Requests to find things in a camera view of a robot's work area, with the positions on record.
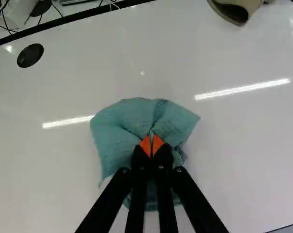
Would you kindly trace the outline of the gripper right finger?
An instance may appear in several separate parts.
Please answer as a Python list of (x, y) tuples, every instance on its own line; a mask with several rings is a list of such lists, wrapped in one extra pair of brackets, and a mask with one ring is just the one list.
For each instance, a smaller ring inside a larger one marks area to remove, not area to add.
[(178, 232), (172, 198), (172, 192), (174, 192), (180, 199), (195, 232), (227, 233), (228, 229), (188, 171), (183, 166), (172, 166), (172, 147), (155, 135), (152, 153), (157, 185), (160, 232)]

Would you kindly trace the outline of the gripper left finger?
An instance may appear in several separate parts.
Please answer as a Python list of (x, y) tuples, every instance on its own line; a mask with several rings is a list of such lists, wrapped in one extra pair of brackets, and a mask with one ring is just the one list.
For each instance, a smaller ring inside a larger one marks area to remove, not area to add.
[(131, 197), (125, 232), (143, 232), (151, 152), (151, 139), (146, 136), (134, 148), (131, 167), (121, 167), (115, 173), (77, 228), (77, 233), (108, 233), (128, 195)]

